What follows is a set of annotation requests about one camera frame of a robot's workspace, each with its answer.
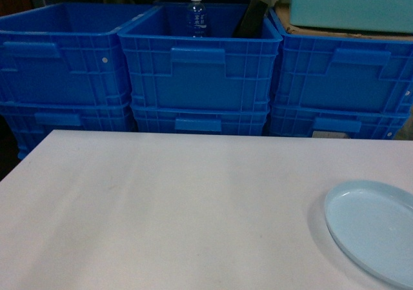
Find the crate handle opening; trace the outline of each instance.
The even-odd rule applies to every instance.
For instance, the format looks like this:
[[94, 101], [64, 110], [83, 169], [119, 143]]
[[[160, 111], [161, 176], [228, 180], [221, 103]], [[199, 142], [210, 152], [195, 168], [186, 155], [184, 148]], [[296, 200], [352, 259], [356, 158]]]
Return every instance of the crate handle opening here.
[[221, 132], [220, 119], [175, 119], [176, 130], [198, 130], [201, 132]]
[[61, 57], [59, 47], [55, 43], [25, 43], [5, 41], [3, 43], [7, 53], [13, 57], [54, 58]]
[[357, 65], [387, 65], [391, 53], [389, 51], [354, 50], [337, 48], [332, 56], [333, 63], [347, 63]]
[[358, 133], [361, 129], [361, 121], [316, 118], [312, 128], [313, 130], [325, 130], [330, 132]]
[[225, 49], [172, 47], [170, 55], [172, 62], [178, 63], [225, 63]]
[[67, 127], [80, 127], [82, 121], [79, 114], [51, 114], [47, 112], [36, 112], [34, 118], [40, 125], [56, 125]]

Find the plastic plate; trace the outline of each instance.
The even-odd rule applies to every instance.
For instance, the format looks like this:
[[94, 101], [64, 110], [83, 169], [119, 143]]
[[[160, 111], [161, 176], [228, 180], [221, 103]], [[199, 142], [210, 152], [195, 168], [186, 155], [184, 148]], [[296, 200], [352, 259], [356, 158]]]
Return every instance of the plastic plate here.
[[376, 181], [348, 181], [325, 198], [328, 230], [370, 274], [413, 289], [413, 195]]

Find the plastic bottle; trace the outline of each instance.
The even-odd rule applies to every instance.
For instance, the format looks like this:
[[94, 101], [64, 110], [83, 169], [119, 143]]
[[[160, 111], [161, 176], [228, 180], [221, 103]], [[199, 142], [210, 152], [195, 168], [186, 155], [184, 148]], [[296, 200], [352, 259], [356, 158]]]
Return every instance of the plastic bottle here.
[[202, 0], [191, 0], [186, 10], [186, 27], [190, 37], [207, 37], [207, 10]]

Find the white table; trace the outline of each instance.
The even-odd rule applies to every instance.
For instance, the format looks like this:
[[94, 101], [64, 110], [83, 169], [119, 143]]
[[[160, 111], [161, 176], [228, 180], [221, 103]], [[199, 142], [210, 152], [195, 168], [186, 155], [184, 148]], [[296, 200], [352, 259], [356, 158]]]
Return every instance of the white table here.
[[393, 289], [323, 200], [412, 169], [412, 141], [53, 131], [0, 183], [0, 289]]

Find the crate rim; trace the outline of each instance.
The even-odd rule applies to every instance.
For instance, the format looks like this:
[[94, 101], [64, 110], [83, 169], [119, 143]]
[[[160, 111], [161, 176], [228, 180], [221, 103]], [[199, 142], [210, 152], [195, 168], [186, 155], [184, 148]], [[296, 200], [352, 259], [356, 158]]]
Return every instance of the crate rim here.
[[[134, 18], [134, 20], [131, 20], [132, 22], [122, 28], [117, 34], [120, 38], [145, 38], [145, 39], [182, 39], [182, 40], [188, 40], [191, 39], [191, 41], [240, 41], [240, 42], [260, 42], [260, 43], [280, 43], [283, 40], [283, 37], [281, 34], [278, 32], [277, 28], [271, 23], [270, 19], [268, 16], [265, 16], [263, 18], [263, 24], [267, 26], [267, 28], [270, 30], [272, 36], [274, 38], [272, 39], [260, 39], [260, 38], [232, 38], [232, 37], [189, 37], [189, 36], [160, 36], [160, 35], [143, 35], [143, 34], [128, 34], [133, 28], [136, 27], [137, 24], [145, 21], [148, 19], [150, 15], [152, 15], [155, 12], [162, 11], [162, 9], [172, 5], [170, 3], [169, 5], [159, 5], [159, 6], [154, 6], [150, 10], [147, 10], [140, 16], [137, 16]], [[239, 4], [219, 4], [219, 5], [226, 5], [226, 6], [239, 6]]]
[[72, 110], [119, 110], [130, 107], [131, 101], [121, 105], [55, 105], [49, 103], [21, 103], [15, 101], [0, 101], [0, 107], [18, 107], [35, 109], [72, 109]]
[[262, 116], [270, 113], [271, 108], [268, 106], [266, 111], [252, 112], [252, 111], [240, 111], [240, 110], [208, 110], [208, 109], [181, 109], [170, 107], [141, 107], [137, 105], [131, 105], [132, 110], [142, 110], [148, 112], [177, 112], [183, 114], [227, 114], [237, 116]]
[[283, 109], [283, 110], [296, 110], [296, 111], [303, 111], [303, 112], [318, 112], [324, 114], [337, 114], [340, 116], [369, 116], [375, 118], [405, 118], [409, 117], [410, 114], [398, 114], [398, 113], [386, 113], [382, 114], [380, 112], [360, 112], [360, 111], [350, 111], [350, 110], [334, 110], [334, 109], [317, 109], [312, 107], [300, 107], [295, 105], [277, 105], [274, 102], [270, 104], [271, 112], [273, 109]]
[[0, 17], [0, 21], [3, 19], [8, 19], [11, 17], [19, 17], [23, 16], [27, 13], [36, 13], [36, 12], [43, 12], [47, 8], [57, 8], [57, 7], [65, 7], [66, 5], [103, 5], [104, 7], [106, 6], [117, 6], [117, 5], [122, 5], [122, 6], [130, 6], [132, 7], [143, 7], [143, 8], [148, 8], [146, 9], [143, 13], [138, 14], [135, 17], [131, 17], [128, 21], [122, 23], [121, 25], [107, 31], [107, 32], [36, 32], [36, 31], [30, 31], [30, 32], [22, 32], [22, 31], [13, 31], [13, 30], [0, 30], [0, 34], [5, 34], [5, 35], [25, 35], [25, 36], [112, 36], [116, 35], [120, 30], [123, 28], [127, 27], [128, 25], [132, 24], [136, 19], [141, 17], [145, 12], [150, 11], [153, 8], [153, 5], [150, 4], [145, 4], [145, 5], [135, 5], [135, 4], [100, 4], [100, 3], [82, 3], [82, 2], [64, 2], [64, 3], [58, 3], [54, 5], [46, 5], [41, 8], [35, 8], [31, 10], [27, 10], [24, 12], [18, 12], [16, 14], [10, 14], [7, 16]]

